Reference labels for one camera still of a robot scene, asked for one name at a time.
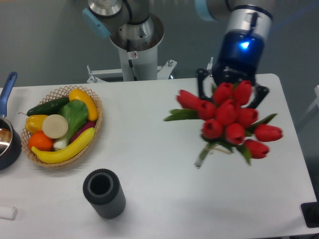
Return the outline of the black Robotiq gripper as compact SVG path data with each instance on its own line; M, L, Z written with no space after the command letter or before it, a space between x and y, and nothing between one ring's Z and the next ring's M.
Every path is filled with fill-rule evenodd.
M256 71L263 53L264 40L247 30L232 30L225 34L212 77L216 85L248 80L254 86L254 98L246 108L256 109L269 94L269 88L256 84ZM204 92L204 80L210 76L208 70L198 68L197 89L201 100L213 102Z

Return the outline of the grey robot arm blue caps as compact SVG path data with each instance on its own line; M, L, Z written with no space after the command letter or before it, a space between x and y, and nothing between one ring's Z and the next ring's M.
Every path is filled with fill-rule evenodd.
M256 82L256 71L272 24L272 0L197 0L195 9L206 21L228 18L220 53L214 65L198 69L197 86L206 99L203 81L215 84L251 82L256 108L269 93ZM125 81L157 80L158 45L164 36L161 20L150 12L146 0L90 0L82 11L91 30L109 38L119 51Z

